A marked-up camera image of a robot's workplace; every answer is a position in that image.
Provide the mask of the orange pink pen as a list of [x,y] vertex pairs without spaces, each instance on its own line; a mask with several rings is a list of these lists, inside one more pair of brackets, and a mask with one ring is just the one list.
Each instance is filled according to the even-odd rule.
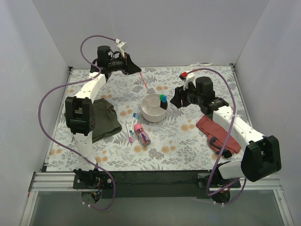
[[141,77],[141,79],[142,79],[142,81],[143,81],[143,84],[145,85],[146,89],[148,90],[148,85],[147,85],[147,83],[146,83],[146,81],[145,81],[145,79],[144,79],[144,77],[143,77],[142,72],[139,72],[139,75],[140,75],[140,77]]

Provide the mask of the blue black highlighter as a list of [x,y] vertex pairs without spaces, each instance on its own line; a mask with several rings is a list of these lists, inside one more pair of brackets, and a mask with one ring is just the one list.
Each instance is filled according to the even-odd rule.
[[160,101],[160,108],[166,110],[168,107],[167,98],[166,96],[162,97],[162,100]]

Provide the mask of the white round organizer container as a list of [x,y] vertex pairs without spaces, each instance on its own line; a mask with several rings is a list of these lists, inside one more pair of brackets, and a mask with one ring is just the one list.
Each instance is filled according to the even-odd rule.
[[167,109],[160,108],[160,94],[149,94],[141,101],[142,115],[149,122],[160,122],[165,119]]

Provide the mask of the blue capped marker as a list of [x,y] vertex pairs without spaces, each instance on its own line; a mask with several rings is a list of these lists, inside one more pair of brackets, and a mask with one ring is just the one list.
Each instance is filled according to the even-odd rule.
[[136,113],[133,113],[133,117],[132,117],[132,121],[131,121],[131,127],[130,127],[130,133],[131,133],[131,134],[134,133],[134,124],[135,124],[135,120],[136,120]]

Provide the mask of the pink capped marker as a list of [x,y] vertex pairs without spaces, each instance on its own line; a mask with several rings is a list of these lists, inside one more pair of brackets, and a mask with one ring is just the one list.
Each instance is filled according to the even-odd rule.
[[127,122],[126,122],[126,129],[127,129],[127,135],[128,135],[129,142],[130,142],[130,144],[132,144],[133,143],[133,139],[132,139],[131,132],[129,130],[129,126],[128,126]]

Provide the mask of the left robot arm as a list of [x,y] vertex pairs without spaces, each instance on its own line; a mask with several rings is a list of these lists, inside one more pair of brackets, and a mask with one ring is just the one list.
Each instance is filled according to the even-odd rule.
[[66,125],[71,130],[77,143],[77,152],[81,154],[79,169],[74,170],[79,181],[89,188],[96,188],[100,184],[97,169],[92,163],[95,161],[93,151],[92,132],[96,126],[96,115],[93,102],[103,85],[106,84],[112,72],[121,71],[125,75],[141,72],[128,53],[126,42],[117,45],[117,51],[111,52],[109,46],[97,48],[97,58],[92,62],[89,79],[79,92],[65,100]]

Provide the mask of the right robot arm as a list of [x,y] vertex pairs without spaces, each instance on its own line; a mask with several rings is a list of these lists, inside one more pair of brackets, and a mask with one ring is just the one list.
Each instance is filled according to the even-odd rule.
[[213,174],[216,186],[226,186],[234,178],[256,182],[281,170],[279,141],[275,136],[263,135],[236,116],[225,100],[216,97],[209,77],[195,78],[183,73],[180,78],[185,84],[175,88],[170,102],[177,108],[191,104],[199,106],[201,112],[230,134],[244,151],[241,161],[217,165]]

